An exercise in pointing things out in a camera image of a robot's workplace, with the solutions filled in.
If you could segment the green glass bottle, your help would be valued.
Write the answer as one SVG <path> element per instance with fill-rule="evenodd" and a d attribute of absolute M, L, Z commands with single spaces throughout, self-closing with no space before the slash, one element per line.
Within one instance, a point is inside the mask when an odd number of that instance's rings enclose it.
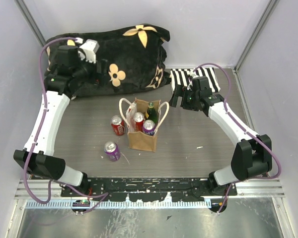
<path fill-rule="evenodd" d="M 158 123 L 158 112 L 154 108 L 154 103 L 149 102 L 145 113 L 146 120 L 152 120 L 155 124 Z"/>

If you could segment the purple Fanta can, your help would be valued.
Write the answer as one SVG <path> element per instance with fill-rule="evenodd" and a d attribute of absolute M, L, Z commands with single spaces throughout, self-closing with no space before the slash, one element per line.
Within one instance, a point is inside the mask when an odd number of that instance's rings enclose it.
<path fill-rule="evenodd" d="M 155 127 L 155 123 L 152 120 L 147 119 L 143 123 L 143 133 L 149 136 L 154 136 Z"/>

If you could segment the red cola can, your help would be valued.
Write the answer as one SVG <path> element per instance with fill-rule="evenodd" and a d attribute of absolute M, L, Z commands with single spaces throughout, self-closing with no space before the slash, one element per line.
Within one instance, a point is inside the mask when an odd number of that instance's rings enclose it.
<path fill-rule="evenodd" d="M 134 129 L 136 132 L 143 131 L 143 123 L 145 121 L 145 116 L 141 112 L 136 112 L 133 116 Z"/>
<path fill-rule="evenodd" d="M 121 136 L 125 134 L 125 125 L 123 119 L 116 115 L 111 119 L 111 126 L 117 136 Z"/>

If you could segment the brown canvas tote bag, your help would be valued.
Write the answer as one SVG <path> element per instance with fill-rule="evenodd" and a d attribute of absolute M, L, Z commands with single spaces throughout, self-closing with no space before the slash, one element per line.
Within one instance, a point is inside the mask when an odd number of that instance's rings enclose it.
<path fill-rule="evenodd" d="M 129 148 L 155 152 L 157 147 L 158 129 L 168 115 L 169 103 L 161 103 L 161 100 L 153 101 L 153 108 L 158 112 L 158 123 L 154 129 L 154 135 L 147 135 L 143 132 L 136 131 L 136 123 L 133 120 L 135 113 L 142 113 L 145 115 L 148 105 L 149 103 L 147 101 L 137 98 L 135 98 L 132 103 L 126 98 L 121 98 L 119 100 L 119 112 L 126 126 Z"/>

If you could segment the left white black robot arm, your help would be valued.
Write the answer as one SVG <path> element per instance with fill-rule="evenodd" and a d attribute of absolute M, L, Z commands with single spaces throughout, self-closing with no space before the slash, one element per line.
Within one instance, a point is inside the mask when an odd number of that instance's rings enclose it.
<path fill-rule="evenodd" d="M 58 47 L 53 68 L 44 80 L 45 93 L 31 136 L 24 148 L 15 150 L 13 155 L 26 175 L 69 184 L 77 196 L 89 192 L 86 173 L 67 166 L 64 159 L 53 154 L 58 128 L 70 99 L 82 85 L 98 84 L 105 75 L 107 61 L 97 62 L 98 48 L 98 42 L 93 40 L 81 46 Z"/>

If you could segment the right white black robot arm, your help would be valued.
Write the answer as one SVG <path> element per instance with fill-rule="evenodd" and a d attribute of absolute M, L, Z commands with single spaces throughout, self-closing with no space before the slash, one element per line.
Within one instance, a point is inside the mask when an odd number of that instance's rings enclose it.
<path fill-rule="evenodd" d="M 263 175 L 272 169 L 272 142 L 269 136 L 259 135 L 251 130 L 230 109 L 221 94 L 215 94 L 205 76 L 195 77 L 190 84 L 172 83 L 170 106 L 176 107 L 181 99 L 181 107 L 190 111 L 202 111 L 213 120 L 235 146 L 228 166 L 211 172 L 208 176 L 208 190 L 220 195 L 230 183 L 244 181 Z"/>

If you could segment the black white striped cloth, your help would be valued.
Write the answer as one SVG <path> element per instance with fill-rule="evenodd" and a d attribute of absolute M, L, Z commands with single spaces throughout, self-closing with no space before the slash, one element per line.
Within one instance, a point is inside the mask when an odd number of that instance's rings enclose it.
<path fill-rule="evenodd" d="M 172 92 L 175 88 L 175 85 L 188 86 L 188 73 L 191 71 L 193 71 L 193 68 L 173 68 L 170 70 Z M 194 72 L 196 74 L 196 77 L 206 76 L 208 78 L 209 86 L 213 93 L 217 93 L 220 91 L 221 88 L 219 87 L 215 69 L 213 67 L 199 68 Z"/>

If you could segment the black floral plush blanket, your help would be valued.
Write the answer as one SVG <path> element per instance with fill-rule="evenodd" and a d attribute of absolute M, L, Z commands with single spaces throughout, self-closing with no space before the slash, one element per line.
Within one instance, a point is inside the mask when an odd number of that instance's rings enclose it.
<path fill-rule="evenodd" d="M 44 74 L 52 70 L 56 51 L 61 45 L 80 46 L 76 38 L 96 40 L 99 49 L 96 60 L 108 60 L 109 82 L 106 86 L 82 85 L 72 97 L 93 97 L 148 92 L 171 83 L 165 70 L 167 57 L 163 43 L 170 40 L 168 30 L 140 24 L 107 32 L 66 33 L 47 41 L 49 65 Z"/>

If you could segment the purple soda can front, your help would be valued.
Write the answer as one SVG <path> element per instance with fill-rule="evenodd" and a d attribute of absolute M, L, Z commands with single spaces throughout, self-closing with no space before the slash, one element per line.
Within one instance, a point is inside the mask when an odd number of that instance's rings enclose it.
<path fill-rule="evenodd" d="M 108 141 L 105 143 L 104 152 L 111 161 L 118 161 L 121 157 L 119 147 L 113 141 Z"/>

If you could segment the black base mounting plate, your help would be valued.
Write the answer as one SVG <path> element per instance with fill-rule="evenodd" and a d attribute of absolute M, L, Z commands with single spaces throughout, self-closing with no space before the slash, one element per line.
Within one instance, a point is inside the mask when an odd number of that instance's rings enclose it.
<path fill-rule="evenodd" d="M 88 178 L 85 195 L 108 193 L 105 201 L 172 202 L 204 201 L 207 196 L 225 196 L 228 186 L 209 188 L 206 178 Z"/>

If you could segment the left aluminium frame post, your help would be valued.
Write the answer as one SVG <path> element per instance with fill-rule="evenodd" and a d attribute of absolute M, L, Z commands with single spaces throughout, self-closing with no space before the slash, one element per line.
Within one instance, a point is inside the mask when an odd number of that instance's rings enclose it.
<path fill-rule="evenodd" d="M 26 5 L 26 2 L 24 0 L 14 0 L 16 3 L 17 7 L 19 8 L 21 14 L 23 15 L 25 21 L 28 23 L 32 33 L 38 40 L 39 44 L 43 47 L 46 43 L 46 40 L 39 29 L 34 17 L 32 16 L 29 8 Z"/>

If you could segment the aluminium frame post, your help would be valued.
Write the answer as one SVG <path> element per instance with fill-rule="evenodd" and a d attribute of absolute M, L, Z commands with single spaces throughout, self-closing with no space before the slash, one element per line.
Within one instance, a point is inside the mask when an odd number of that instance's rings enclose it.
<path fill-rule="evenodd" d="M 238 72 L 241 69 L 247 56 L 249 55 L 251 49 L 253 48 L 254 44 L 256 43 L 258 37 L 260 36 L 266 23 L 268 22 L 270 16 L 274 12 L 274 10 L 279 2 L 280 2 L 279 0 L 269 0 L 268 1 L 263 13 L 261 14 L 249 40 L 247 41 L 238 61 L 236 63 L 236 66 L 234 67 L 235 72 Z"/>
<path fill-rule="evenodd" d="M 26 5 L 26 2 L 24 0 L 14 0 L 16 3 L 17 7 L 19 8 L 21 14 L 23 15 L 25 21 L 28 23 L 32 33 L 38 40 L 39 44 L 43 47 L 46 43 L 46 40 L 39 29 L 34 17 L 32 16 L 29 8 Z"/>

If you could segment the right aluminium frame post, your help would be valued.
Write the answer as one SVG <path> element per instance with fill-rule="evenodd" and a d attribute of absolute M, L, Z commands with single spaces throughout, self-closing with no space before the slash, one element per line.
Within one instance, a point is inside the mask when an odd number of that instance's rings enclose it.
<path fill-rule="evenodd" d="M 268 1 L 263 13 L 261 14 L 249 40 L 247 41 L 238 61 L 236 63 L 236 66 L 234 67 L 235 72 L 238 72 L 241 69 L 247 56 L 249 55 L 251 49 L 253 48 L 254 44 L 256 43 L 258 37 L 260 36 L 266 23 L 268 22 L 270 16 L 274 12 L 274 10 L 279 2 L 280 2 L 279 0 L 269 0 Z"/>

